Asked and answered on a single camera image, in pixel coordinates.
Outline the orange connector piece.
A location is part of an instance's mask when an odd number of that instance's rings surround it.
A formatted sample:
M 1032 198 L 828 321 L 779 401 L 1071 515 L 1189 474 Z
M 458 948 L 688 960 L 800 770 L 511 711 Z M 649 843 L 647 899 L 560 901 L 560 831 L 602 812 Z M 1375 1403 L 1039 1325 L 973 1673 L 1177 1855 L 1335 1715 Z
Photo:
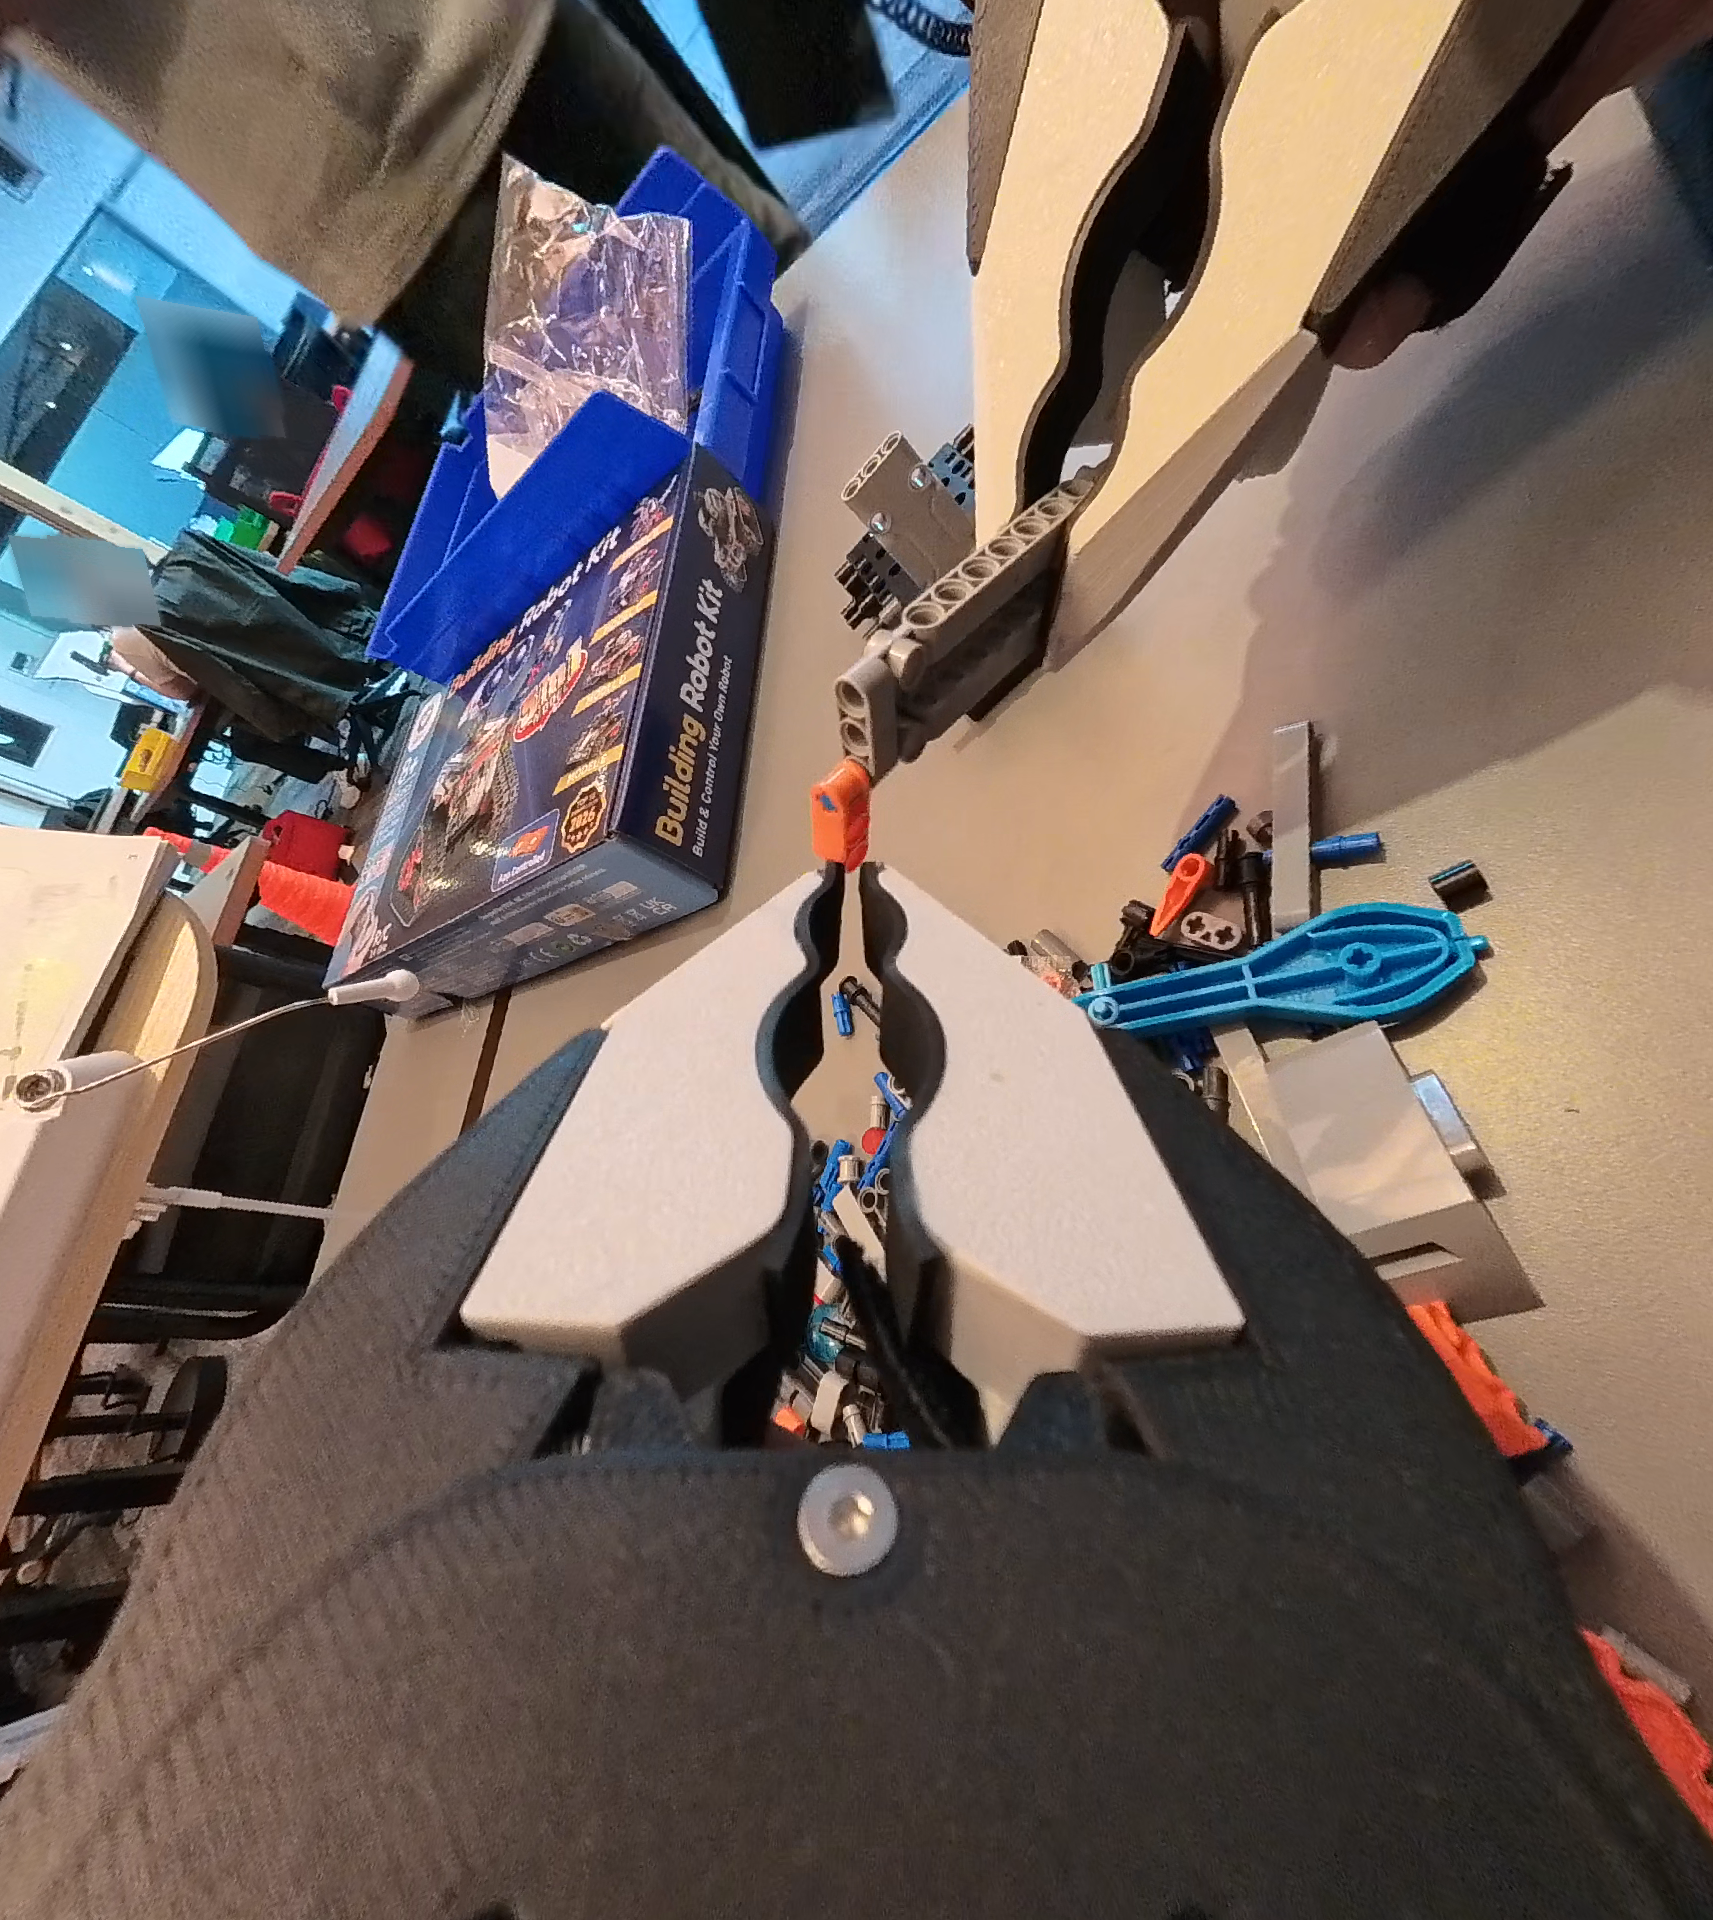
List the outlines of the orange connector piece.
M 871 772 L 842 756 L 810 791 L 812 854 L 826 868 L 856 873 L 868 863 Z

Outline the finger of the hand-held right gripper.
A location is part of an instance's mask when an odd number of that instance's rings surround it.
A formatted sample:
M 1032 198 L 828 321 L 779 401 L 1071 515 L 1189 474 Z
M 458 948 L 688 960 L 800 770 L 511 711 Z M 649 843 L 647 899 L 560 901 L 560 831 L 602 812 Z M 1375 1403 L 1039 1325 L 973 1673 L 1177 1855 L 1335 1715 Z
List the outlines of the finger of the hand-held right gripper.
M 977 4 L 966 120 L 976 532 L 1119 442 L 1212 217 L 1217 4 Z
M 1217 120 L 1200 268 L 1129 370 L 1109 464 L 1064 537 L 1050 672 L 1115 623 L 1231 484 L 1290 460 L 1339 314 L 1575 14 L 1299 4 L 1261 26 Z

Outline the black backpack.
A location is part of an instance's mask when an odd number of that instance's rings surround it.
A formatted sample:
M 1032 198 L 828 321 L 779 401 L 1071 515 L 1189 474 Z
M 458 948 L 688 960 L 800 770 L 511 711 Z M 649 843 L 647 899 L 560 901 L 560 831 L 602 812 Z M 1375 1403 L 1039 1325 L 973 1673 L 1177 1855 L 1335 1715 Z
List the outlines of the black backpack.
M 187 532 L 153 571 L 143 634 L 251 734 L 286 745 L 341 731 L 389 680 L 368 645 L 378 613 L 336 572 L 279 572 L 268 557 Z

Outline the grey flat panel piece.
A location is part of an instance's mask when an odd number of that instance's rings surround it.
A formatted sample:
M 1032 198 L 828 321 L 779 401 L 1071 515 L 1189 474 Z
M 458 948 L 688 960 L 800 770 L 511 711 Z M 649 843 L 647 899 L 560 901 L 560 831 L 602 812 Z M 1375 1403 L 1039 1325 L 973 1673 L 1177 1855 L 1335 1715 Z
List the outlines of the grey flat panel piece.
M 1459 1323 L 1543 1306 L 1483 1195 L 1483 1145 L 1445 1080 L 1408 1073 L 1383 1024 L 1281 1051 L 1247 1024 L 1213 1038 L 1261 1155 L 1404 1306 L 1445 1306 Z

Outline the blue toy kit box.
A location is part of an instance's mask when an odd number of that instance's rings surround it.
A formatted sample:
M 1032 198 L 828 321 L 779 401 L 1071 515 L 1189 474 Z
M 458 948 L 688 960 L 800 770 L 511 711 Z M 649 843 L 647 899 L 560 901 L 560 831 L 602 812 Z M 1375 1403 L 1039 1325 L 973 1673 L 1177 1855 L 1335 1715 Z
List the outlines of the blue toy kit box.
M 726 899 L 769 568 L 705 447 L 590 544 L 411 725 L 326 992 L 420 1019 Z

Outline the clear plastic bag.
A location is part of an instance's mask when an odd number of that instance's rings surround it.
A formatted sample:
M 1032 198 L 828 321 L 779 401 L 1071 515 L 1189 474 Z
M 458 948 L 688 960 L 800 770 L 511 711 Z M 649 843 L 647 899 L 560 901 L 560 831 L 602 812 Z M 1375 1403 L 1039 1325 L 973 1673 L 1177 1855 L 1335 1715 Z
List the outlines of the clear plastic bag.
M 501 164 L 484 324 L 486 473 L 505 498 L 594 397 L 688 426 L 695 230 Z

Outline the person's right hand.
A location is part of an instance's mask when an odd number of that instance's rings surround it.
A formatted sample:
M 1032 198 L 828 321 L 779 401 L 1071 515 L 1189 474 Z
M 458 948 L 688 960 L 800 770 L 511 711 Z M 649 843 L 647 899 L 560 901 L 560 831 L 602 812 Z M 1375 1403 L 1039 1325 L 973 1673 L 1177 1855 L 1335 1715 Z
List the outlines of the person's right hand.
M 1651 85 L 1713 36 L 1713 4 L 1588 4 L 1588 36 L 1566 36 L 1493 127 L 1529 127 L 1550 153 L 1602 101 Z

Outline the grey perforated beam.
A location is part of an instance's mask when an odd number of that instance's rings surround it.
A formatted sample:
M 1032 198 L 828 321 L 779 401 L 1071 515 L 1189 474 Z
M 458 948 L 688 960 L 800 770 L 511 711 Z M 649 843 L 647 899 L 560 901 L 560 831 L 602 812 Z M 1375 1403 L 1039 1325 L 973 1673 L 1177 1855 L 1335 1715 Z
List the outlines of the grey perforated beam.
M 840 675 L 842 752 L 871 780 L 915 760 L 959 722 L 980 722 L 1046 664 L 1064 544 L 1101 484 L 1084 466 L 921 591 Z

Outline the turquoise wrench-shaped piece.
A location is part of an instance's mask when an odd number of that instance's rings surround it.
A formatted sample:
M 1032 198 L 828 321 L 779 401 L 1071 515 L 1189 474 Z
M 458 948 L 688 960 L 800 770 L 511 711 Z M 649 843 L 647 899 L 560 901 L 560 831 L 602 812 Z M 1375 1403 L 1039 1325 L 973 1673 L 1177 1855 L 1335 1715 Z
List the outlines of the turquoise wrench-shaped piece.
M 1084 1017 L 1129 1037 L 1193 1037 L 1231 1024 L 1393 1027 L 1456 996 L 1494 954 L 1445 906 L 1335 906 L 1244 958 L 1123 979 L 1076 996 Z

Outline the wooden book stand, white base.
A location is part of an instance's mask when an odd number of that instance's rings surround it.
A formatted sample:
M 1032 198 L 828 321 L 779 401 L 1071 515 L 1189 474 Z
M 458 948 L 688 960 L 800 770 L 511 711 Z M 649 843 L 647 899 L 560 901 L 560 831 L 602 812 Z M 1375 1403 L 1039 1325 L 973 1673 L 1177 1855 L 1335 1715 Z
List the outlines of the wooden book stand, white base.
M 176 873 L 178 850 L 170 843 L 115 839 L 170 850 Z M 167 880 L 149 923 L 102 1003 L 86 1056 L 53 1069 L 39 1094 L 32 1083 L 20 1083 L 24 1103 L 36 1108 L 51 1094 L 108 1092 L 125 1079 L 135 1080 L 135 1092 L 112 1135 L 112 1155 L 88 1201 L 79 1242 L 63 1267 L 53 1306 L 36 1323 L 27 1368 L 0 1409 L 0 1539 L 56 1409 L 60 1386 L 86 1346 L 115 1252 L 138 1218 L 153 1212 L 153 1166 L 163 1152 L 195 1047 L 213 1027 L 220 951 L 234 946 L 244 926 L 263 864 L 263 847 L 236 854 L 225 871 L 202 877 L 190 899 L 176 899 Z

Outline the orange toothed wheel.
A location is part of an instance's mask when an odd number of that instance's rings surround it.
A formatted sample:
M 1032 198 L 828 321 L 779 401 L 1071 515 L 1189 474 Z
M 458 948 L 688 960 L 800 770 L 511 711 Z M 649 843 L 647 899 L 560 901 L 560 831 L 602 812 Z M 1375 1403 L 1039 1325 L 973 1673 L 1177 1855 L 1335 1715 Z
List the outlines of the orange toothed wheel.
M 1450 1378 L 1459 1384 L 1470 1409 L 1488 1431 L 1494 1449 L 1512 1465 L 1518 1483 L 1525 1485 L 1529 1479 L 1537 1479 L 1571 1461 L 1571 1441 L 1566 1441 L 1556 1427 L 1537 1420 L 1525 1409 L 1487 1350 L 1470 1337 L 1470 1330 L 1445 1302 L 1408 1306 L 1404 1311 L 1434 1354 L 1445 1362 Z
M 1644 1746 L 1713 1838 L 1713 1746 L 1688 1711 L 1693 1698 L 1688 1681 L 1622 1631 L 1581 1629 L 1581 1638 Z

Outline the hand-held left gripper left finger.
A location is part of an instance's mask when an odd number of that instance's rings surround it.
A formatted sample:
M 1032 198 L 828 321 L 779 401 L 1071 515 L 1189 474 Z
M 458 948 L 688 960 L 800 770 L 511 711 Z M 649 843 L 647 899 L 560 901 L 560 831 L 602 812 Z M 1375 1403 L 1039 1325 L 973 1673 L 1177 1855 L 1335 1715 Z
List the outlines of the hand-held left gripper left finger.
M 717 1437 L 764 1437 L 812 1302 L 796 1092 L 845 873 L 821 868 L 612 1014 L 462 1306 L 497 1347 L 647 1369 Z

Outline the blue storage bin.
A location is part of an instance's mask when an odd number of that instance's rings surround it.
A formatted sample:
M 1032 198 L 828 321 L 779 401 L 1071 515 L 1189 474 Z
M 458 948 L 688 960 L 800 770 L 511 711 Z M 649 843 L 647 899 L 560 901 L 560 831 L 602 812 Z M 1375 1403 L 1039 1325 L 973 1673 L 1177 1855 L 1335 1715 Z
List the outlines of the blue storage bin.
M 788 328 L 772 304 L 776 255 L 748 213 L 675 150 L 659 150 L 629 184 L 621 213 L 670 213 L 692 227 L 695 296 L 688 374 L 699 405 L 688 436 L 619 397 L 594 397 L 501 494 L 486 474 L 484 407 L 465 419 L 430 473 L 392 576 L 372 659 L 446 686 L 462 668 L 580 565 L 594 541 L 702 447 L 768 498 L 768 460 L 788 366 Z

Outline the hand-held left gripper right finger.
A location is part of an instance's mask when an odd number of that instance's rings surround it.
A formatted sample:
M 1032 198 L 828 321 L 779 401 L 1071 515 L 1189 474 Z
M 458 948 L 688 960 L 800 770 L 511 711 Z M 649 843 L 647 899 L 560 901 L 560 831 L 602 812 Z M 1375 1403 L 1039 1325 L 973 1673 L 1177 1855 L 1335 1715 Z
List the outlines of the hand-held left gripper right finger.
M 865 954 L 910 1101 L 890 1287 L 987 1435 L 1038 1378 L 1233 1346 L 1247 1316 L 1088 1014 L 890 868 L 865 868 Z

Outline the black perforated block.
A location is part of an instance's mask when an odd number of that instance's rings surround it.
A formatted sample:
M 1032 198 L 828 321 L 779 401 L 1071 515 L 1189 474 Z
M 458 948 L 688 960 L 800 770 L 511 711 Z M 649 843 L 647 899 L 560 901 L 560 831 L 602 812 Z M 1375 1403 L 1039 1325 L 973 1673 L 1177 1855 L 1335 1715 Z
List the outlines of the black perforated block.
M 834 572 L 845 595 L 842 621 L 852 630 L 889 623 L 970 554 L 973 445 L 973 424 L 930 459 L 904 436 L 889 436 L 845 484 L 842 505 L 862 526 Z

